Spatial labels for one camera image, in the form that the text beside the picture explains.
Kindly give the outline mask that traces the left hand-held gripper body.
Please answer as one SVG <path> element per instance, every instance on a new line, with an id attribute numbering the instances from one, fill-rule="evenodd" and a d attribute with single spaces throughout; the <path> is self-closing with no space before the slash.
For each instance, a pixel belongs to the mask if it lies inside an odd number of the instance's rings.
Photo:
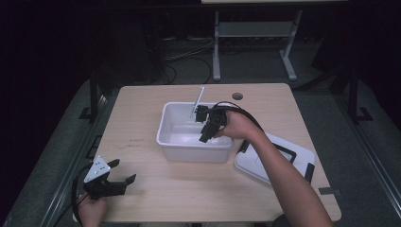
<path id="1" fill-rule="evenodd" d="M 84 177 L 83 188 L 92 200 L 125 194 L 125 181 L 110 182 L 108 180 L 111 172 L 108 163 L 101 156 L 97 156 Z"/>

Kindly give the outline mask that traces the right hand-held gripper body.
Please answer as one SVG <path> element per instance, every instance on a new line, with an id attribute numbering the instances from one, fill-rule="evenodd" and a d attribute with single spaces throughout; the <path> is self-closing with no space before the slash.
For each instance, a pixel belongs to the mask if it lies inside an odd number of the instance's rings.
<path id="1" fill-rule="evenodd" d="M 222 126 L 227 124 L 227 117 L 224 110 L 220 108 L 211 108 L 207 114 L 202 115 L 202 120 L 205 123 L 200 131 L 200 141 L 206 143 L 214 137 Z"/>

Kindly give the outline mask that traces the white utensil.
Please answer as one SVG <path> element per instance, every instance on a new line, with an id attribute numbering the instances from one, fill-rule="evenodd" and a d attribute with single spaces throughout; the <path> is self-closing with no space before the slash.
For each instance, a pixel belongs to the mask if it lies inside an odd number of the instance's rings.
<path id="1" fill-rule="evenodd" d="M 198 107 L 198 105 L 199 105 L 199 103 L 200 103 L 200 101 L 201 101 L 201 97 L 202 97 L 202 95 L 203 95 L 204 89 L 205 89 L 204 86 L 201 86 L 201 87 L 200 87 L 200 92 L 199 92 L 199 94 L 198 94 L 198 96 L 197 96 L 196 101 L 194 102 L 194 104 L 193 104 L 193 106 L 192 106 L 191 113 L 190 113 L 190 115 L 189 115 L 190 118 L 193 118 L 193 116 L 194 116 L 194 114 L 195 114 L 195 111 L 197 110 L 197 107 Z"/>

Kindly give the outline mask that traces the white plastic bin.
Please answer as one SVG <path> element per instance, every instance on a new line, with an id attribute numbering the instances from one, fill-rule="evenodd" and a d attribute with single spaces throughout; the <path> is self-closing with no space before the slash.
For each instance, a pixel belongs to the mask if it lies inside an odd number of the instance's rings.
<path id="1" fill-rule="evenodd" d="M 168 161 L 226 163 L 234 141 L 226 136 L 203 143 L 203 124 L 190 116 L 191 102 L 167 102 L 163 108 L 156 141 Z"/>

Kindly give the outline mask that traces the person's left hand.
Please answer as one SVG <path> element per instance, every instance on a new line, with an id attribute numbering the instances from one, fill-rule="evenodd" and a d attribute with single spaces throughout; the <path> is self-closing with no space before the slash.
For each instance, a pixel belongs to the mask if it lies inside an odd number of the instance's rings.
<path id="1" fill-rule="evenodd" d="M 85 195 L 78 206 L 78 215 L 83 227 L 100 227 L 107 211 L 107 199 L 92 200 Z"/>

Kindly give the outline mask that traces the person's right hand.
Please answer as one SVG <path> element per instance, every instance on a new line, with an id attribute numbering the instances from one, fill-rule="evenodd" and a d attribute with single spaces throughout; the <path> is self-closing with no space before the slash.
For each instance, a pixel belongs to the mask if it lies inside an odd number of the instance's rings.
<path id="1" fill-rule="evenodd" d="M 251 143 L 263 139 L 265 133 L 258 129 L 245 115 L 235 112 L 227 112 L 227 124 L 219 130 L 215 138 L 228 136 L 233 139 L 244 139 Z"/>

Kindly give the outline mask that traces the black metal stand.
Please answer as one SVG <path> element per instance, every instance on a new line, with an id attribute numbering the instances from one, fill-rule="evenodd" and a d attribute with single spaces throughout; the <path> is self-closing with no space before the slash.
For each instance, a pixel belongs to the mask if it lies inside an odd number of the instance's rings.
<path id="1" fill-rule="evenodd" d="M 88 120 L 90 123 L 94 123 L 98 115 L 98 102 L 100 99 L 98 93 L 98 83 L 96 72 L 93 72 L 89 79 L 90 88 L 90 106 L 82 109 L 79 119 Z"/>
<path id="2" fill-rule="evenodd" d="M 347 113 L 354 124 L 361 121 L 372 121 L 373 118 L 365 107 L 359 107 L 358 101 L 358 74 L 356 70 L 352 71 L 349 80 L 348 109 Z"/>

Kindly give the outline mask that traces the grey metal-framed desk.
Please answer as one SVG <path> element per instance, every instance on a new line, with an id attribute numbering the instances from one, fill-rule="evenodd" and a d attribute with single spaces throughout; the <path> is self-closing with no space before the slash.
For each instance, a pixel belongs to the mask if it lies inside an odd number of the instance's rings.
<path id="1" fill-rule="evenodd" d="M 298 78 L 289 59 L 299 25 L 305 8 L 300 6 L 318 6 L 321 4 L 342 3 L 347 0 L 201 0 L 205 6 L 223 7 L 263 7 L 277 5 L 278 7 L 295 6 L 294 16 L 291 20 L 278 21 L 250 21 L 250 22 L 225 22 L 220 20 L 221 9 L 215 11 L 214 23 L 214 50 L 213 50 L 213 80 L 221 81 L 219 42 L 230 38 L 286 38 L 287 45 L 279 50 L 281 61 L 290 81 Z"/>

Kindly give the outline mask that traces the metal floor rail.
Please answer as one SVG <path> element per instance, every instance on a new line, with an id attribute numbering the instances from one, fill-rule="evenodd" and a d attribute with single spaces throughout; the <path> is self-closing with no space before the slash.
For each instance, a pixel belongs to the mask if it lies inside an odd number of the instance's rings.
<path id="1" fill-rule="evenodd" d="M 357 138 L 358 142 L 362 146 L 362 149 L 367 156 L 368 162 L 376 175 L 382 189 L 384 190 L 389 202 L 392 205 L 393 210 L 397 216 L 401 219 L 401 191 L 394 184 L 388 171 L 380 161 L 379 157 L 375 153 L 373 145 L 368 141 L 367 136 L 363 132 L 362 128 L 356 120 L 353 120 L 347 110 L 347 103 L 341 96 L 334 96 L 336 103 L 338 104 L 340 111 L 346 118 L 347 124 L 351 131 Z"/>
<path id="2" fill-rule="evenodd" d="M 116 93 L 101 95 L 92 119 L 92 99 L 88 94 L 77 94 L 61 118 L 43 153 L 41 183 L 49 187 L 50 200 L 39 227 L 55 227 L 67 212 L 73 180 L 96 156 L 115 100 Z"/>

